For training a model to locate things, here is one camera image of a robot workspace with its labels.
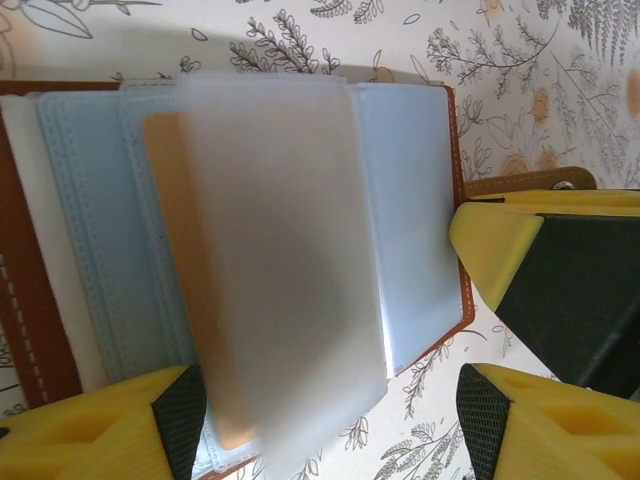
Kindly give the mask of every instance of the black mesh surface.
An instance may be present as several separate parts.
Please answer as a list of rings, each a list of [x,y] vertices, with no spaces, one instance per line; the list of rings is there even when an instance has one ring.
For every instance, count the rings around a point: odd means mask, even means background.
[[[176,480],[191,480],[200,432],[207,409],[207,394],[197,365],[187,368],[151,404],[171,473]]]
[[[463,365],[456,405],[460,426],[478,480],[491,480],[498,464],[510,400],[473,365]]]

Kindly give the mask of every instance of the black rubber pad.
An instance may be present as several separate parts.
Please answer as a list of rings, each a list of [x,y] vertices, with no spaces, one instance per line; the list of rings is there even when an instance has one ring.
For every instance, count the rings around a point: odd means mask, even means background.
[[[640,217],[541,215],[496,314],[566,383],[640,386]]]
[[[456,406],[477,480],[492,480],[511,401],[473,365],[460,369]]]
[[[151,404],[151,408],[173,478],[191,480],[207,410],[207,394],[200,367],[187,368]]]

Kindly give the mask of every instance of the botanical print wallpaper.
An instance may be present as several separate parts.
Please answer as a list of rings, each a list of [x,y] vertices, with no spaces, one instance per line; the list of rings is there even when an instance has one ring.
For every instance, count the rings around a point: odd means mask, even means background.
[[[0,76],[444,82],[468,180],[580,165],[601,187],[640,188],[639,15],[640,0],[0,0]],[[550,376],[477,301],[474,324],[393,379],[293,479],[475,478],[455,412],[460,366]],[[15,390],[4,400],[0,385],[5,415],[23,408]],[[264,464],[232,478],[262,479]]]

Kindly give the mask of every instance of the metal rivet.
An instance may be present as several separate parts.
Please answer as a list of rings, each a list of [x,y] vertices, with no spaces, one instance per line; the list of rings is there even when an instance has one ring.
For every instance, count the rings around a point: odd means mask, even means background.
[[[576,186],[571,183],[569,180],[562,180],[561,182],[556,183],[551,190],[577,190]]]

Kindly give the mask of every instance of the wallet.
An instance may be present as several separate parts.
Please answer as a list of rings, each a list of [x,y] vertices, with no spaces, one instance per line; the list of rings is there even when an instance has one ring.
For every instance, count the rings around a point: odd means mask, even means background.
[[[448,87],[202,74],[0,93],[0,321],[31,408],[199,361],[193,476],[254,456],[256,432],[284,471],[283,438],[328,440],[473,320],[446,243],[465,198]]]

